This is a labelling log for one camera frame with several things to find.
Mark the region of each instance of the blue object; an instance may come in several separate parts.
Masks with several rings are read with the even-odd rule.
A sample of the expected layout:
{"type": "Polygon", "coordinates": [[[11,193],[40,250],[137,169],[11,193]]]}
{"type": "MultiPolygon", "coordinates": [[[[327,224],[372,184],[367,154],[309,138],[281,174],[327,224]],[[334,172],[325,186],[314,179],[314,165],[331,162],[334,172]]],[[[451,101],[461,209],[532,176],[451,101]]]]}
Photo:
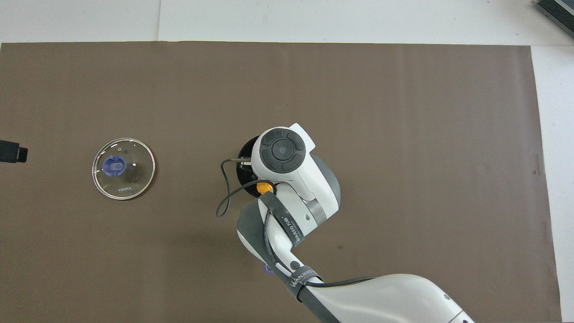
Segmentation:
{"type": "Polygon", "coordinates": [[[104,174],[109,177],[120,176],[126,171],[126,160],[122,156],[108,156],[102,168],[104,174]]]}
{"type": "Polygon", "coordinates": [[[265,270],[266,274],[273,275],[273,270],[271,269],[271,267],[267,266],[267,264],[263,265],[263,270],[265,270]]]}

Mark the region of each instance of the robotic arm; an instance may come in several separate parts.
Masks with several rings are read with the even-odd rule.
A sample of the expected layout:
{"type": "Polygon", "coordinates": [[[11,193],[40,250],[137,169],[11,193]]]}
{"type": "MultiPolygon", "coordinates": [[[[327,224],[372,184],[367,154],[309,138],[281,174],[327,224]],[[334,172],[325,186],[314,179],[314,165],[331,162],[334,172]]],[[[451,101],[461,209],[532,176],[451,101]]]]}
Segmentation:
{"type": "Polygon", "coordinates": [[[269,129],[256,140],[251,167],[259,178],[276,183],[276,193],[268,191],[241,210],[237,233],[243,245],[321,322],[473,322],[422,277],[396,274],[323,283],[292,254],[340,206],[339,183],[311,154],[314,148],[299,124],[269,129]]]}

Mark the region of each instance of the black device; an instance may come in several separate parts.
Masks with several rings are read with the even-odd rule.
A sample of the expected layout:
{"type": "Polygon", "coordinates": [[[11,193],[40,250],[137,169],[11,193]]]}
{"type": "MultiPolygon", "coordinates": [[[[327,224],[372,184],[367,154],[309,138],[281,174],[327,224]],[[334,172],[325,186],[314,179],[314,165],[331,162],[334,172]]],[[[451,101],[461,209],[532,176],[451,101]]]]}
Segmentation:
{"type": "Polygon", "coordinates": [[[536,8],[574,37],[574,0],[540,0],[536,8]]]}
{"type": "Polygon", "coordinates": [[[0,162],[25,163],[28,158],[28,148],[20,147],[19,143],[0,140],[0,162]]]}

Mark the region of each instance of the cable strap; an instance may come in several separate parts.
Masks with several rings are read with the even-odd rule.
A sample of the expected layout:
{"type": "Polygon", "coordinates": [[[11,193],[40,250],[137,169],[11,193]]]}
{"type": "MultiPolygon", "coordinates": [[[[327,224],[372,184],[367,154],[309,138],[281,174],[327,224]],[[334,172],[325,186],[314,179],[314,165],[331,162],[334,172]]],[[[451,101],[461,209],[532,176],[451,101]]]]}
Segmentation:
{"type": "Polygon", "coordinates": [[[289,282],[287,283],[287,290],[289,290],[291,295],[298,300],[297,295],[299,294],[299,291],[303,286],[305,286],[305,283],[313,277],[321,279],[321,277],[311,267],[302,266],[291,274],[289,282]]]}
{"type": "Polygon", "coordinates": [[[271,213],[275,216],[275,219],[277,219],[283,231],[285,231],[289,239],[291,239],[291,243],[294,247],[303,242],[305,237],[303,236],[301,228],[297,225],[297,221],[295,221],[289,210],[287,210],[285,205],[283,205],[273,193],[267,192],[260,196],[259,199],[271,210],[271,213]]]}

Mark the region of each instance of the black control buttons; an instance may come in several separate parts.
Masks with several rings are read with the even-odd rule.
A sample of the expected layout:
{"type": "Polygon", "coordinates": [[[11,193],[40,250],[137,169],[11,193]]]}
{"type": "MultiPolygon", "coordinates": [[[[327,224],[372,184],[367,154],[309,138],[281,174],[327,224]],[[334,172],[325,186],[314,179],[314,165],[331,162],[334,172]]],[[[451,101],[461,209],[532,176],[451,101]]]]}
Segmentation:
{"type": "Polygon", "coordinates": [[[285,174],[299,168],[305,159],[305,143],[290,129],[273,129],[263,135],[259,154],[270,170],[285,174]]]}

